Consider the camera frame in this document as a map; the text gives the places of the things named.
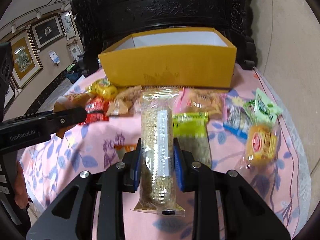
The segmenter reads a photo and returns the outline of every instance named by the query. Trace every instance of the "light green package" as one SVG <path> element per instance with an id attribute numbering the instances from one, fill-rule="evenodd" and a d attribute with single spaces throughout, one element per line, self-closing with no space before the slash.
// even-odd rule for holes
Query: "light green package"
<path id="1" fill-rule="evenodd" d="M 174 114 L 173 136 L 180 148 L 191 152 L 194 159 L 211 168 L 212 160 L 207 136 L 208 113 Z"/>
<path id="2" fill-rule="evenodd" d="M 244 104 L 244 110 L 252 123 L 265 123 L 274 126 L 283 110 L 257 88 L 256 98 Z"/>

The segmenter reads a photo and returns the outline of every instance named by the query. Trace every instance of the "person's hand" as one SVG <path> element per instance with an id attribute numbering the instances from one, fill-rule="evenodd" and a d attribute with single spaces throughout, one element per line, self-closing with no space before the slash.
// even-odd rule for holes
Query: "person's hand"
<path id="1" fill-rule="evenodd" d="M 17 162 L 17 177 L 14 182 L 15 197 L 14 200 L 16 204 L 24 209 L 28 205 L 28 193 L 26 188 L 26 182 L 24 180 L 23 169 L 19 162 Z"/>

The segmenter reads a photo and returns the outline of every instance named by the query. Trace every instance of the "yellow cardboard box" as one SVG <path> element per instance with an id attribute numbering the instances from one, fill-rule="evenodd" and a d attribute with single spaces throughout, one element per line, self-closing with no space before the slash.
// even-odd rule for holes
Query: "yellow cardboard box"
<path id="1" fill-rule="evenodd" d="M 230 88 L 236 47 L 213 28 L 169 28 L 131 34 L 99 55 L 118 86 Z"/>

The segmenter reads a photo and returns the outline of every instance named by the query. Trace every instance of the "black carved wooden chair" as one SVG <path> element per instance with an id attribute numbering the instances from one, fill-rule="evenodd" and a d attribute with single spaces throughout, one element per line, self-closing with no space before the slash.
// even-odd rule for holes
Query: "black carved wooden chair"
<path id="1" fill-rule="evenodd" d="M 130 33 L 205 26 L 225 35 L 237 47 L 237 62 L 243 69 L 252 69 L 257 57 L 248 36 L 247 6 L 246 0 L 71 0 L 84 46 L 80 67 L 85 76 L 94 73 L 102 49 Z"/>

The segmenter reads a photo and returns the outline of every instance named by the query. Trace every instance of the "silver screw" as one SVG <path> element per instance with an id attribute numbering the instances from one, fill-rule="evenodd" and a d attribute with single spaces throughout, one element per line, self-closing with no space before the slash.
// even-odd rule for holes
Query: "silver screw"
<path id="1" fill-rule="evenodd" d="M 125 167 L 125 163 L 119 162 L 116 164 L 117 169 L 123 169 Z"/>
<path id="2" fill-rule="evenodd" d="M 80 173 L 80 177 L 83 178 L 83 179 L 89 177 L 89 172 L 88 171 L 82 171 Z"/>
<path id="3" fill-rule="evenodd" d="M 201 163 L 200 162 L 193 162 L 193 163 L 191 163 L 191 166 L 195 169 L 199 169 L 201 167 Z"/>
<path id="4" fill-rule="evenodd" d="M 228 175 L 230 177 L 235 178 L 236 176 L 238 176 L 238 172 L 236 172 L 235 170 L 231 170 L 231 171 L 228 171 Z"/>

